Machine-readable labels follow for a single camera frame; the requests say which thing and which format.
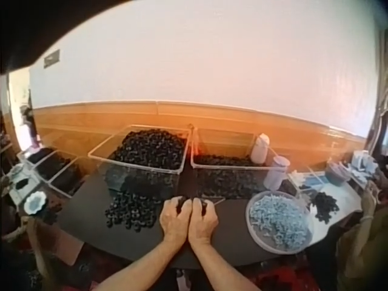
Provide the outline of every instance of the white bottle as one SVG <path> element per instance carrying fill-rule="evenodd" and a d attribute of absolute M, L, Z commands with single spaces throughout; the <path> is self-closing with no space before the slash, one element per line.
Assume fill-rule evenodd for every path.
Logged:
<path fill-rule="evenodd" d="M 268 148 L 269 137 L 262 133 L 256 138 L 255 145 L 250 153 L 250 160 L 255 164 L 264 164 L 267 159 Z"/>

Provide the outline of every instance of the left hand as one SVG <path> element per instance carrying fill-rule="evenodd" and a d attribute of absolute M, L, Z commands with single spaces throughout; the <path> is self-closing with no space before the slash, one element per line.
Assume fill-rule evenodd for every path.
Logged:
<path fill-rule="evenodd" d="M 376 184 L 372 181 L 368 181 L 363 197 L 361 198 L 361 208 L 363 209 L 364 216 L 373 216 L 375 213 L 377 191 L 378 188 Z"/>
<path fill-rule="evenodd" d="M 192 214 L 192 200 L 186 200 L 178 214 L 176 208 L 181 197 L 174 197 L 164 201 L 160 214 L 160 225 L 164 232 L 164 241 L 180 248 L 186 242 L 189 221 Z"/>

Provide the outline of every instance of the table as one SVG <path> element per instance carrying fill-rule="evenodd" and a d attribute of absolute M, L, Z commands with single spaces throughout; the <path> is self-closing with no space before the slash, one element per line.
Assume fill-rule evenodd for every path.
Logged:
<path fill-rule="evenodd" d="M 181 175 L 180 195 L 195 193 L 195 179 L 190 167 L 185 167 Z M 340 211 L 333 215 L 330 224 L 319 222 L 313 217 L 315 233 L 313 243 L 322 240 L 329 227 L 354 211 L 361 210 L 360 198 L 348 185 L 337 187 L 331 184 L 323 189 L 338 201 Z M 122 258 L 135 261 L 151 251 L 162 240 L 162 230 L 156 223 L 152 229 L 142 229 L 140 233 L 127 230 L 124 226 L 106 227 L 104 211 L 111 197 L 104 179 L 98 173 L 92 174 L 77 191 L 60 213 L 60 227 L 74 237 Z M 216 205 L 219 225 L 213 234 L 212 245 L 231 265 L 244 266 L 276 258 L 278 255 L 266 252 L 249 235 L 245 211 L 248 200 L 228 200 Z M 198 269 L 199 262 L 186 245 L 171 262 L 171 267 Z"/>

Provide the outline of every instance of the wood wainscoting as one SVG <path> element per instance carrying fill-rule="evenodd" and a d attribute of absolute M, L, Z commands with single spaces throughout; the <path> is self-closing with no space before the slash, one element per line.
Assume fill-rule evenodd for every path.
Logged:
<path fill-rule="evenodd" d="M 81 156 L 131 124 L 264 132 L 277 153 L 310 166 L 341 159 L 366 141 L 287 116 L 180 102 L 90 102 L 35 109 L 34 116 L 44 144 Z"/>

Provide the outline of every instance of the person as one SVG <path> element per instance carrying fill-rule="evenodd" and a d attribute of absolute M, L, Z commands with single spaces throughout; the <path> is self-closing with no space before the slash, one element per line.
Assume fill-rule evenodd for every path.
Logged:
<path fill-rule="evenodd" d="M 200 199 L 187 200 L 179 214 L 178 202 L 179 197 L 164 203 L 160 215 L 163 241 L 140 260 L 107 278 L 96 291 L 155 290 L 151 288 L 186 240 L 189 241 L 214 291 L 259 291 L 254 283 L 230 266 L 212 247 L 210 239 L 218 224 L 214 204 L 206 201 L 206 213 L 202 216 Z M 164 286 L 159 290 L 177 289 L 177 286 Z"/>
<path fill-rule="evenodd" d="M 38 130 L 36 129 L 33 110 L 29 105 L 24 105 L 21 107 L 21 113 L 22 113 L 23 123 L 27 125 L 28 130 L 30 132 L 32 147 L 38 148 L 39 147 Z"/>
<path fill-rule="evenodd" d="M 364 290 L 388 260 L 388 207 L 386 203 L 377 207 L 377 185 L 382 192 L 388 190 L 388 179 L 381 171 L 363 193 L 363 214 L 357 225 L 348 231 L 332 226 L 322 241 L 306 250 L 321 291 Z"/>

